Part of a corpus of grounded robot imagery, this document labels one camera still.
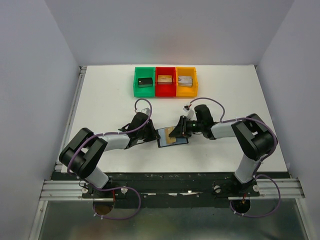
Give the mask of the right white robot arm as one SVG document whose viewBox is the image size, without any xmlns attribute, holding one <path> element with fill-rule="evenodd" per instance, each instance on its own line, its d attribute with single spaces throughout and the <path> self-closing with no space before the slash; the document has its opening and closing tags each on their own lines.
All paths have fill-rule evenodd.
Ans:
<svg viewBox="0 0 320 240">
<path fill-rule="evenodd" d="M 180 116 L 176 127 L 168 134 L 170 138 L 189 138 L 192 134 L 202 133 L 209 140 L 236 138 L 243 151 L 243 157 L 230 183 L 230 191 L 241 196 L 248 190 L 248 183 L 265 158 L 276 149 L 278 140 L 271 128 L 256 114 L 223 122 L 214 121 L 205 104 L 195 108 L 195 120 Z"/>
</svg>

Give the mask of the black leather card holder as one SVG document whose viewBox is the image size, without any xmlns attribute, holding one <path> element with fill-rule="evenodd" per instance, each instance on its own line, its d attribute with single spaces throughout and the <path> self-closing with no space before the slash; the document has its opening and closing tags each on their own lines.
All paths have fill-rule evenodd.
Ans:
<svg viewBox="0 0 320 240">
<path fill-rule="evenodd" d="M 169 137 L 169 134 L 173 131 L 173 129 L 174 127 L 170 126 L 156 130 L 159 135 L 159 139 L 157 139 L 158 148 L 170 147 L 175 145 L 185 145 L 189 143 L 187 138 Z"/>
</svg>

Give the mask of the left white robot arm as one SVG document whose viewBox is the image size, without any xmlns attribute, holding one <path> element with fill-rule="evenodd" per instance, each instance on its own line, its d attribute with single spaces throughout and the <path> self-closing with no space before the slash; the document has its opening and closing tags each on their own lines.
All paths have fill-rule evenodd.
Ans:
<svg viewBox="0 0 320 240">
<path fill-rule="evenodd" d="M 98 168 L 98 162 L 106 151 L 126 150 L 135 145 L 158 140 L 160 135 L 150 119 L 151 110 L 138 110 L 132 121 L 116 134 L 98 135 L 84 127 L 61 151 L 58 159 L 77 177 L 93 185 L 93 191 L 101 198 L 111 191 L 109 177 Z"/>
</svg>

